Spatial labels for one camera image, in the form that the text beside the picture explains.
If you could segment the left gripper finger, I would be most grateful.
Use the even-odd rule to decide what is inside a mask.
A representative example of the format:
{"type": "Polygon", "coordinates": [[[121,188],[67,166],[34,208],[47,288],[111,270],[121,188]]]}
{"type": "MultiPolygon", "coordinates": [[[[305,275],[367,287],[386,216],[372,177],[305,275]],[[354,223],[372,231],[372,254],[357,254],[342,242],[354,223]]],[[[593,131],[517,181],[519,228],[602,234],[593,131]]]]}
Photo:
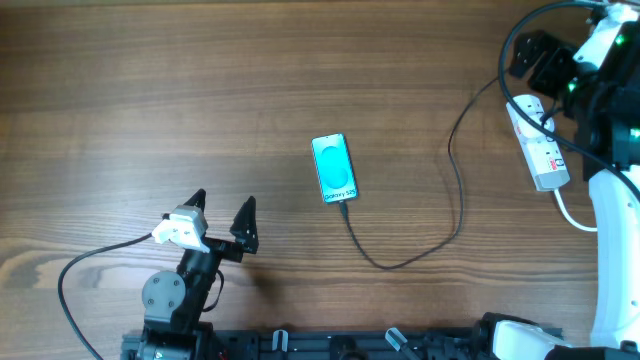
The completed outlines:
{"type": "Polygon", "coordinates": [[[202,212],[206,206],[206,191],[202,188],[197,190],[185,203],[184,206],[199,208],[202,212]]]}
{"type": "Polygon", "coordinates": [[[235,243],[241,246],[244,252],[251,254],[256,254],[259,247],[256,205],[256,199],[250,196],[240,207],[230,227],[235,243]]]}

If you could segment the blue Galaxy smartphone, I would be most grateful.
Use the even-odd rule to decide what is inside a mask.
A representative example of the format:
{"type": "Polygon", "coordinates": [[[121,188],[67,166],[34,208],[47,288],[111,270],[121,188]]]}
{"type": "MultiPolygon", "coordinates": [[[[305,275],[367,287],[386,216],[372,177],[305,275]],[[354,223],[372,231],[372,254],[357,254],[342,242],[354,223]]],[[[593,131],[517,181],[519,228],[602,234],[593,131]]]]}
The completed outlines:
{"type": "Polygon", "coordinates": [[[311,149],[322,200],[331,204],[357,198],[359,192],[346,137],[336,133],[313,138],[311,149]]]}

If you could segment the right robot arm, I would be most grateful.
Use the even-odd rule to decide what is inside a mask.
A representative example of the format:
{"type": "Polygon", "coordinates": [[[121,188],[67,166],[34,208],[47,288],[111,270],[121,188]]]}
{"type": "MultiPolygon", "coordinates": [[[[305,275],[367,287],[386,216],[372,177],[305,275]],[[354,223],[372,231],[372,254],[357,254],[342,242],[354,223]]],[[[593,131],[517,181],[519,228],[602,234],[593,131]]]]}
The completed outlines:
{"type": "Polygon", "coordinates": [[[639,356],[639,24],[598,25],[581,48],[544,31],[509,37],[509,72],[534,71],[532,90],[561,100],[578,125],[568,148],[583,156],[598,235],[598,300],[587,347],[532,322],[486,314],[476,350],[496,359],[639,356]]]}

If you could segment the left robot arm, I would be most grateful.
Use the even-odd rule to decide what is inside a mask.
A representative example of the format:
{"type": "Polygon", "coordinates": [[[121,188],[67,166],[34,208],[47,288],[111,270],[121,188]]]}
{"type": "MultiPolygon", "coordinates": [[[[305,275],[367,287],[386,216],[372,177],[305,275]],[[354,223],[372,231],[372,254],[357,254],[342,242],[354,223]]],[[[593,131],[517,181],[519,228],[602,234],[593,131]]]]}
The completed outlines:
{"type": "Polygon", "coordinates": [[[123,359],[226,359],[228,350],[210,323],[202,322],[211,287],[222,281],[222,261],[240,263],[259,248],[256,199],[249,197],[230,227],[232,241],[206,235],[206,191],[200,189],[184,204],[163,216],[152,231],[154,241],[170,242],[184,250],[174,271],[152,275],[142,289],[145,307],[140,336],[123,340],[123,359]]]}

